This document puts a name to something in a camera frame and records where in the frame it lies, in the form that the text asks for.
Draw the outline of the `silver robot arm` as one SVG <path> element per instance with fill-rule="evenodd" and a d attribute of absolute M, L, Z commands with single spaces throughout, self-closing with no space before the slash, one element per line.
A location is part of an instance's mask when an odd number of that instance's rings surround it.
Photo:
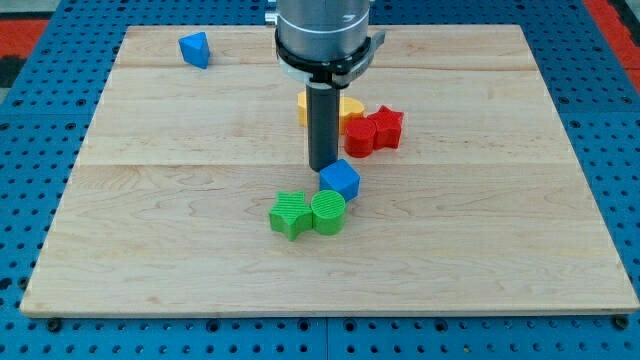
<path fill-rule="evenodd" d="M 373 62 L 386 32 L 369 32 L 369 0 L 277 0 L 276 55 L 310 88 L 342 90 Z"/>

